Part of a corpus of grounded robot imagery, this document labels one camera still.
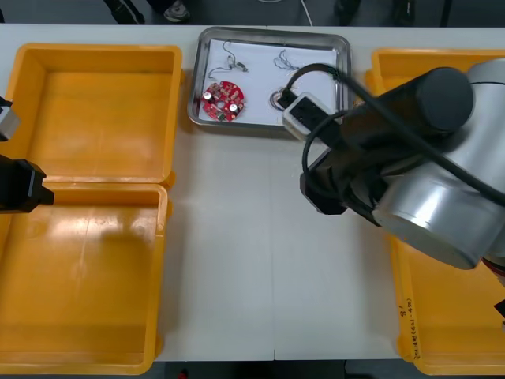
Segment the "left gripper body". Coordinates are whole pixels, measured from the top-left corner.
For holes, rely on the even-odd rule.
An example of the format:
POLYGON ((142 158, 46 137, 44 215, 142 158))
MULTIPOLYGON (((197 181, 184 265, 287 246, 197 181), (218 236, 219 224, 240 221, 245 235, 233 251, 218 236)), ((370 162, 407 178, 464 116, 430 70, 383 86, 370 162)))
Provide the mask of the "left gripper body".
POLYGON ((1 213, 31 212, 43 203, 44 173, 26 159, 1 156, 1 213))

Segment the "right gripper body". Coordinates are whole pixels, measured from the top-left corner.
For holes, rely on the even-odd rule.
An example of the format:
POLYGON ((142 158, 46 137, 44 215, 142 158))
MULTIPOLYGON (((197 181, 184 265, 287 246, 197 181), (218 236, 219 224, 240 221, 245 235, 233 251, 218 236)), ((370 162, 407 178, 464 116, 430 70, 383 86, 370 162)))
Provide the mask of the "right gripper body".
POLYGON ((332 151, 324 150, 302 169, 300 190, 309 203, 321 214, 339 216, 349 209, 334 183, 332 151))

